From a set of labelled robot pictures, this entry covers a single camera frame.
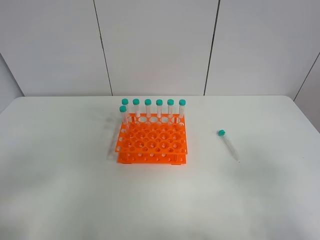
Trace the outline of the teal capped test tube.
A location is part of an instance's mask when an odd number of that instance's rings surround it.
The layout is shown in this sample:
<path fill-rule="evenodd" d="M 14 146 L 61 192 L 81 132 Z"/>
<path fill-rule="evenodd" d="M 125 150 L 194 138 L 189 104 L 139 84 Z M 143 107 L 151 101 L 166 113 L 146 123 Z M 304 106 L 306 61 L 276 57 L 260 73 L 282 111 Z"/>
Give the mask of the teal capped test tube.
<path fill-rule="evenodd" d="M 225 130 L 219 129 L 217 131 L 217 135 L 223 141 L 224 145 L 229 150 L 231 156 L 239 163 L 240 162 L 239 154 L 238 154 L 237 150 L 235 149 L 235 147 L 233 146 L 233 144 L 231 143 L 231 141 L 228 139 L 228 136 L 227 136 Z"/>

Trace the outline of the orange test tube rack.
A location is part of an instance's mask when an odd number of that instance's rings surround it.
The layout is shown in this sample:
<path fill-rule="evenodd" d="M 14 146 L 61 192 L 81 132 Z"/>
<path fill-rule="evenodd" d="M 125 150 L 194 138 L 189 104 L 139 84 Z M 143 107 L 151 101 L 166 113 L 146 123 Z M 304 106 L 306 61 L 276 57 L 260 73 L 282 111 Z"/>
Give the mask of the orange test tube rack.
<path fill-rule="evenodd" d="M 164 113 L 150 118 L 145 113 L 136 118 L 131 113 L 128 123 L 121 124 L 115 152 L 121 164 L 171 164 L 187 163 L 187 131 L 185 118 Z"/>

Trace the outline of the second row left tube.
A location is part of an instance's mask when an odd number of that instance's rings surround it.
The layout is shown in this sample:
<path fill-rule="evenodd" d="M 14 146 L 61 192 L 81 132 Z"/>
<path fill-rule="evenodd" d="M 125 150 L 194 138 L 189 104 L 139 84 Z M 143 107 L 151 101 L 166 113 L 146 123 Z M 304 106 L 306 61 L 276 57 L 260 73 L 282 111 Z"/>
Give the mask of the second row left tube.
<path fill-rule="evenodd" d="M 119 107 L 119 111 L 120 111 L 120 113 L 121 113 L 121 115 L 122 115 L 122 124 L 124 125 L 124 128 L 125 128 L 126 130 L 128 130 L 128 129 L 129 129 L 129 121 L 128 121 L 128 119 L 126 119 L 126 117 L 125 117 L 124 114 L 121 112 L 121 110 L 122 110 L 122 106 Z"/>

